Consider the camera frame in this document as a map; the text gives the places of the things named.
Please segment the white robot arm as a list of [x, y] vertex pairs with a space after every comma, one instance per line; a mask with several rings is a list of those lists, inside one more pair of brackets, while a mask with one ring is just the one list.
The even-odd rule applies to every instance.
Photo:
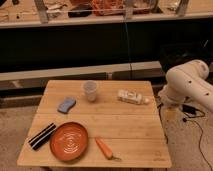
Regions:
[[208, 75], [209, 67], [202, 60], [170, 68], [167, 84], [158, 93], [161, 102], [167, 107], [178, 107], [189, 97], [213, 112], [213, 85], [206, 81]]

